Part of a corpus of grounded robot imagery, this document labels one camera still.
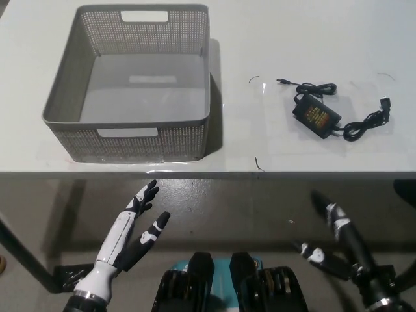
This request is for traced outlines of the white and black right hand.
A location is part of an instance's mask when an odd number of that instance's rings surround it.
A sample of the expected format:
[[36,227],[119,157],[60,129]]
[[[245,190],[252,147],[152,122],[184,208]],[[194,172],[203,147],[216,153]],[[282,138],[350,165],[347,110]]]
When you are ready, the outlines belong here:
[[334,201],[314,190],[311,201],[318,215],[326,221],[345,258],[296,241],[299,254],[315,268],[340,280],[352,281],[358,287],[367,311],[392,311],[398,295],[392,286],[395,278],[393,265],[379,266],[363,237],[344,210]]

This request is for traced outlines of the white and black left hand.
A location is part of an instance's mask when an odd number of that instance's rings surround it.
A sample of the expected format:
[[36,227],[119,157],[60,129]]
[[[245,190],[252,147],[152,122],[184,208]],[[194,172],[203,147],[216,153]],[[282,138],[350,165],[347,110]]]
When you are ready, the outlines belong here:
[[120,212],[107,233],[93,269],[74,288],[74,294],[108,305],[112,298],[112,281],[122,271],[129,271],[155,244],[170,218],[165,211],[141,236],[129,243],[137,219],[151,209],[158,193],[156,180],[137,192]]

